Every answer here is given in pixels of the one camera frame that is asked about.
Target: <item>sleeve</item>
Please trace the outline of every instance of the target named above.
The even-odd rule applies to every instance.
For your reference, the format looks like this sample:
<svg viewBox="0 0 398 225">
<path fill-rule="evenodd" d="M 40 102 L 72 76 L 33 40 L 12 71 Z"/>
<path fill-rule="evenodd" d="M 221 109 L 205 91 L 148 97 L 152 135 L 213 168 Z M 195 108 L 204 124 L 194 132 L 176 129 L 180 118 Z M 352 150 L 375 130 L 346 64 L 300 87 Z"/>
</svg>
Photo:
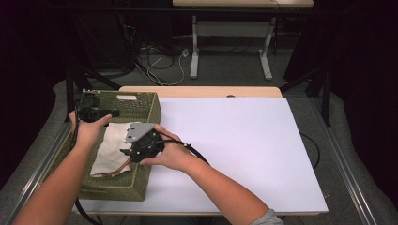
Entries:
<svg viewBox="0 0 398 225">
<path fill-rule="evenodd" d="M 273 209 L 269 209 L 262 217 L 251 223 L 251 225 L 283 225 L 283 221 L 275 215 Z"/>
</svg>

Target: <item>white table leg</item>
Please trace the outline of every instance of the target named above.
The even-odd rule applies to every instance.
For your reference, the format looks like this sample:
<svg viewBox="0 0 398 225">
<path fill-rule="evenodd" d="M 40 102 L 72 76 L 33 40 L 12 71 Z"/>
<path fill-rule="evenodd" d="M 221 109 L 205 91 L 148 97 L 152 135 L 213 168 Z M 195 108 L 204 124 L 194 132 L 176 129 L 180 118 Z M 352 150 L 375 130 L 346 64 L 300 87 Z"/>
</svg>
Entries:
<svg viewBox="0 0 398 225">
<path fill-rule="evenodd" d="M 198 33 L 197 33 L 197 22 L 196 16 L 192 17 L 192 38 L 193 38 L 193 53 L 191 60 L 191 79 L 198 77 L 198 64 L 199 64 L 199 53 L 198 53 Z"/>
<path fill-rule="evenodd" d="M 269 47 L 269 43 L 270 43 L 271 38 L 272 38 L 272 29 L 273 29 L 273 26 L 271 25 L 271 22 L 270 22 L 269 25 L 268 25 L 267 36 L 266 36 L 265 41 L 264 41 L 264 47 L 263 47 L 262 50 L 258 51 L 258 53 L 260 55 L 261 66 L 263 67 L 264 76 L 265 76 L 267 81 L 271 81 L 272 80 L 271 69 L 269 67 L 269 63 L 268 63 L 268 60 L 267 60 L 268 47 Z"/>
</svg>

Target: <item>black cable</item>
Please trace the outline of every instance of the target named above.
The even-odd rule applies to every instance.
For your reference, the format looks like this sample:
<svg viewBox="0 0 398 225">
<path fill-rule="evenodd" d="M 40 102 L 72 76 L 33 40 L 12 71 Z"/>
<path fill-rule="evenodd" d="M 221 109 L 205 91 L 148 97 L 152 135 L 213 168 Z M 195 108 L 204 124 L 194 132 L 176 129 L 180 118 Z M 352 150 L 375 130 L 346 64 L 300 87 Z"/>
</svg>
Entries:
<svg viewBox="0 0 398 225">
<path fill-rule="evenodd" d="M 200 154 L 200 153 L 199 153 L 196 149 L 194 149 L 190 144 L 185 143 L 185 142 L 182 142 L 182 141 L 178 141 L 178 140 L 176 140 L 176 139 L 170 137 L 170 136 L 167 135 L 167 134 L 164 134 L 164 133 L 160 133 L 160 134 L 161 134 L 161 135 L 164 135 L 164 136 L 166 136 L 166 137 L 168 137 L 168 138 L 170 138 L 170 139 L 169 139 L 169 140 L 161 140 L 161 141 L 153 142 L 153 143 L 144 145 L 144 146 L 142 146 L 142 147 L 143 147 L 143 148 L 147 148 L 147 147 L 149 147 L 149 146 L 158 145 L 158 144 L 160 144 L 160 143 L 179 143 L 179 144 L 183 145 L 186 149 L 190 150 L 190 151 L 191 151 L 194 155 L 196 155 L 198 158 L 202 159 L 205 163 L 209 164 L 209 163 L 207 162 L 207 160 L 205 159 L 205 157 L 203 157 L 202 154 Z"/>
<path fill-rule="evenodd" d="M 316 147 L 316 151 L 317 151 L 317 153 L 318 153 L 318 157 L 317 157 L 317 159 L 316 159 L 316 163 L 313 165 L 313 169 L 315 170 L 315 168 L 318 166 L 319 160 L 320 160 L 320 158 L 321 158 L 321 151 L 320 151 L 320 149 L 319 149 L 319 146 L 318 146 L 318 144 L 316 144 L 316 142 L 315 142 L 312 138 L 308 137 L 307 135 L 305 135 L 305 134 L 303 134 L 303 133 L 301 133 L 301 132 L 300 132 L 300 135 L 303 136 L 303 137 L 305 137 L 305 138 L 307 138 L 308 140 L 310 140 L 310 141 L 315 145 L 315 147 Z"/>
<path fill-rule="evenodd" d="M 299 221 L 302 225 L 305 225 L 305 223 L 301 220 L 301 218 L 300 218 L 299 216 L 297 216 L 297 218 L 298 218 L 298 221 Z"/>
<path fill-rule="evenodd" d="M 124 216 L 124 217 L 122 218 L 122 220 L 120 221 L 119 225 L 122 225 L 122 223 L 123 223 L 123 221 L 125 220 L 126 217 L 127 217 L 127 216 Z"/>
<path fill-rule="evenodd" d="M 159 47 L 159 49 L 162 49 L 162 50 L 164 50 L 164 51 L 167 51 L 168 53 L 167 53 L 166 55 L 172 56 L 172 55 L 179 55 L 179 54 L 181 53 L 181 51 L 178 51 L 178 52 L 173 51 L 173 49 L 170 49 L 169 47 L 165 46 L 164 44 L 158 42 L 156 39 L 154 39 L 154 38 L 151 37 L 150 35 L 146 34 L 145 32 L 141 32 L 141 33 L 142 33 L 142 35 L 143 35 L 145 38 L 150 39 L 150 40 L 147 40 L 147 41 L 146 41 L 147 43 L 153 42 L 156 46 Z"/>
<path fill-rule="evenodd" d="M 252 46 L 252 41 L 253 41 L 252 37 L 246 37 L 245 39 L 249 39 L 249 44 L 244 49 L 239 50 L 239 51 L 235 51 L 235 49 L 237 49 L 237 47 L 239 47 L 243 43 L 244 40 L 241 40 L 240 43 L 237 46 L 235 46 L 234 48 L 232 48 L 230 50 L 227 50 L 227 51 L 207 50 L 207 49 L 203 49 L 203 48 L 200 49 L 200 51 L 208 52 L 208 53 L 214 53 L 214 52 L 215 53 L 229 53 L 229 52 L 230 53 L 243 53 L 243 52 L 245 52 L 246 50 L 248 50 Z"/>
<path fill-rule="evenodd" d="M 278 4 L 278 9 L 281 8 L 281 5 L 279 5 L 279 2 L 277 0 L 271 0 L 271 2 Z"/>
<path fill-rule="evenodd" d="M 97 220 L 99 221 L 100 224 L 103 224 L 102 219 L 100 219 L 100 215 L 96 215 Z"/>
<path fill-rule="evenodd" d="M 88 29 L 87 25 L 85 24 L 85 22 L 83 21 L 83 19 L 78 15 L 77 18 L 79 19 L 81 25 L 84 27 L 85 31 L 88 33 L 88 35 L 91 37 L 91 39 L 94 41 L 94 43 L 97 45 L 97 47 L 99 48 L 99 50 L 102 52 L 102 54 L 109 59 L 114 65 L 120 67 L 120 68 L 126 68 L 125 66 L 117 63 L 113 58 L 111 58 L 109 56 L 109 54 L 107 52 L 105 52 L 102 47 L 100 46 L 100 44 L 97 42 L 97 39 L 94 37 L 94 35 L 91 33 L 91 31 Z"/>
<path fill-rule="evenodd" d="M 159 85 L 159 86 L 162 86 L 162 85 L 174 86 L 174 85 L 170 84 L 168 81 L 153 75 L 151 72 L 147 72 L 147 68 L 144 67 L 140 62 L 136 61 L 135 65 L 144 72 L 144 74 L 149 78 L 149 80 L 152 81 L 152 79 L 155 79 L 155 80 L 158 80 L 160 82 L 160 83 L 157 83 L 157 82 L 153 82 L 152 81 L 156 85 Z"/>
<path fill-rule="evenodd" d="M 82 217 L 84 217 L 88 222 L 90 222 L 91 224 L 94 225 L 102 225 L 102 223 L 98 223 L 96 220 L 94 220 L 93 218 L 91 218 L 86 212 L 85 210 L 82 208 L 82 205 L 80 204 L 79 198 L 76 198 L 75 201 L 75 205 L 77 210 L 79 211 L 79 213 L 82 215 Z"/>
<path fill-rule="evenodd" d="M 154 66 L 152 66 L 151 63 L 149 62 L 149 50 L 150 50 L 150 49 L 155 49 L 156 51 L 159 51 L 160 54 L 161 54 L 161 51 L 158 50 L 158 49 L 156 49 L 156 48 L 149 48 L 149 49 L 148 49 L 148 46 L 146 46 L 146 56 L 147 56 L 146 61 L 147 61 L 148 65 L 149 65 L 151 68 L 154 68 L 154 69 L 167 69 L 167 68 L 170 68 L 170 67 L 173 66 L 173 64 L 174 64 L 174 62 L 175 62 L 175 58 L 174 58 L 173 56 L 171 56 L 171 57 L 172 57 L 172 63 L 169 64 L 169 65 L 166 66 L 166 67 L 154 67 Z"/>
<path fill-rule="evenodd" d="M 77 113 L 77 108 L 75 106 L 75 121 L 76 121 L 76 125 L 75 125 L 75 129 L 73 131 L 73 137 L 72 137 L 72 141 L 70 142 L 70 149 L 69 151 L 71 151 L 74 147 L 74 145 L 76 144 L 76 140 L 77 140 L 77 131 L 79 129 L 79 116 Z"/>
</svg>

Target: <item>table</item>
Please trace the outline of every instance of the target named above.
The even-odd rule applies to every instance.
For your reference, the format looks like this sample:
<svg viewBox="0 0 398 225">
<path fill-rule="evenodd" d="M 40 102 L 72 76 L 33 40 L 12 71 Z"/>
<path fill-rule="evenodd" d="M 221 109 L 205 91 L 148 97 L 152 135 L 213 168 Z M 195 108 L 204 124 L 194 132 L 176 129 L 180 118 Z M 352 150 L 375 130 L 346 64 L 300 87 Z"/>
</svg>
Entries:
<svg viewBox="0 0 398 225">
<path fill-rule="evenodd" d="M 278 215 L 328 212 L 293 115 L 277 88 L 131 86 L 120 90 L 157 91 L 161 124 L 192 143 L 210 165 L 250 189 Z M 97 215 L 220 215 L 187 175 L 162 166 L 152 167 L 143 202 L 81 203 L 87 213 Z"/>
<path fill-rule="evenodd" d="M 313 0 L 173 0 L 175 7 L 235 7 L 235 8 L 310 8 Z M 228 36 L 228 37 L 265 37 L 264 46 L 258 51 L 264 76 L 272 80 L 272 73 L 267 60 L 269 43 L 275 19 L 269 22 L 226 22 L 197 21 L 192 16 L 193 53 L 191 60 L 191 79 L 198 76 L 199 49 L 198 36 Z"/>
</svg>

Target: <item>person's right hand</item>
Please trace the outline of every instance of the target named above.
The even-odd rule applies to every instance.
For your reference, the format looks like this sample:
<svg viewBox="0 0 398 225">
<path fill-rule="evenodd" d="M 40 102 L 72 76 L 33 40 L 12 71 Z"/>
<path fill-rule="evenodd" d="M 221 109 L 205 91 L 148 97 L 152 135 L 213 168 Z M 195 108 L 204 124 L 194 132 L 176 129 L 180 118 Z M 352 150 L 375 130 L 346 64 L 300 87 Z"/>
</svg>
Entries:
<svg viewBox="0 0 398 225">
<path fill-rule="evenodd" d="M 69 118 L 70 121 L 72 122 L 71 131 L 74 132 L 74 129 L 76 128 L 75 111 L 72 111 L 69 114 Z M 92 150 L 92 148 L 94 148 L 94 146 L 96 145 L 101 129 L 106 124 L 109 124 L 111 122 L 111 119 L 112 116 L 108 114 L 93 123 L 86 123 L 85 121 L 80 121 L 78 136 L 75 146 L 79 145 L 84 149 Z"/>
<path fill-rule="evenodd" d="M 164 140 L 170 140 L 170 137 L 181 141 L 179 137 L 166 128 L 155 125 L 156 129 Z M 193 160 L 199 159 L 194 156 L 190 150 L 186 149 L 183 145 L 174 142 L 166 142 L 164 144 L 163 152 L 159 157 L 150 157 L 143 159 L 141 165 L 163 165 L 173 170 L 184 172 L 192 163 Z"/>
</svg>

